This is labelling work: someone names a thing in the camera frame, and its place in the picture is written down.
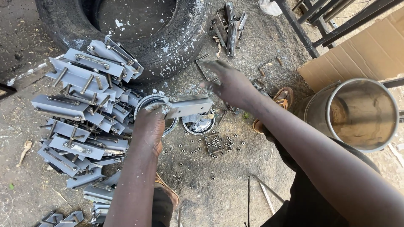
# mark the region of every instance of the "forearm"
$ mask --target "forearm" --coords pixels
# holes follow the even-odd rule
[[[151,147],[128,151],[105,227],[151,226],[157,162]]]
[[[372,168],[269,98],[255,95],[249,103],[249,111],[267,127],[316,189],[349,222],[402,226],[402,194]]]

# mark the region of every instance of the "cardboard box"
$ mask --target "cardboard box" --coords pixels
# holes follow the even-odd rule
[[[318,92],[338,80],[385,80],[404,73],[404,7],[313,59],[300,75]]]

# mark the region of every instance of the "black tire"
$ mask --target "black tire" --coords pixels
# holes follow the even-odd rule
[[[83,12],[86,1],[91,0],[35,0],[49,36],[63,50],[85,50],[91,40],[105,39]],[[133,84],[158,83],[184,70],[202,48],[210,15],[210,0],[177,0],[171,20],[155,36],[116,40],[145,68]]]

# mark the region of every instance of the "dirty ground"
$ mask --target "dirty ground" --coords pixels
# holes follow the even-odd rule
[[[296,102],[312,95],[312,91],[296,71],[310,57],[284,16],[265,15],[256,2],[233,2],[236,15],[240,15],[242,11],[249,13],[243,34],[243,47],[241,50],[237,49],[237,56],[233,59],[229,59],[222,49],[219,58],[242,70],[251,80],[259,78],[267,83],[267,91],[272,94],[281,87],[291,86],[295,90]],[[214,2],[213,8],[221,8],[223,4],[224,2]],[[41,64],[46,57],[56,57],[62,53],[43,31],[33,0],[0,0],[0,6],[0,37],[3,39],[0,46],[0,82],[14,82],[19,90],[0,104],[0,227],[32,226],[51,209],[64,214],[83,210],[85,221],[80,226],[88,226],[86,222],[90,219],[92,203],[82,198],[81,189],[65,189],[67,176],[47,170],[43,158],[36,153],[38,141],[47,130],[38,129],[39,125],[45,123],[45,118],[33,111],[30,100],[40,93],[51,95],[60,89],[49,86],[51,80],[43,78],[47,68]],[[217,51],[217,43],[208,39],[199,56],[208,53],[209,59],[217,59]],[[281,58],[283,66],[273,61],[273,65],[263,68],[266,74],[263,78],[258,67],[275,56]],[[30,73],[30,69],[38,66],[39,70]],[[171,97],[202,94],[206,91],[198,88],[198,83],[203,79],[202,73],[193,63],[172,80],[142,89],[149,94],[158,92]],[[391,91],[402,109],[403,88]],[[224,106],[222,101],[214,95],[212,97],[215,103]],[[181,122],[162,139],[164,150],[168,153],[160,156],[158,173],[180,195],[184,226],[244,226],[247,221],[249,173],[261,177],[284,199],[289,198],[294,172],[282,162],[274,145],[266,141],[263,135],[254,132],[251,127],[254,119],[251,114],[235,116],[229,113],[221,126],[214,127],[222,138],[238,134],[237,138],[233,137],[236,145],[234,147],[241,149],[219,156],[216,160],[207,155],[203,143],[190,143],[191,139],[197,141],[203,137],[186,135]],[[403,138],[404,128],[400,125],[393,143],[402,143]],[[16,165],[27,140],[33,142],[33,147],[18,168]],[[183,145],[185,153],[181,152],[182,148],[178,144]],[[191,155],[190,152],[198,147],[202,151]],[[389,148],[368,156],[380,168],[383,177],[404,193],[404,168]],[[119,164],[109,165],[103,171],[110,175],[119,167]],[[272,195],[270,198],[277,210],[281,203]],[[250,224],[260,226],[271,216],[271,211],[261,187],[254,179],[251,179],[250,199]]]

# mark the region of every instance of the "foot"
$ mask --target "foot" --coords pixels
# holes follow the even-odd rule
[[[156,173],[154,187],[161,187],[164,190],[164,192],[170,197],[171,203],[173,204],[173,210],[175,210],[178,207],[179,204],[178,194],[175,193],[175,191],[172,190],[166,183],[164,183],[164,181],[161,179],[158,173]]]
[[[284,109],[288,110],[289,106],[292,104],[293,101],[293,91],[289,87],[282,88],[278,91],[273,99],[279,106],[283,107]],[[258,132],[259,134],[263,134],[262,128],[263,124],[258,119],[255,119],[252,123],[252,128]]]

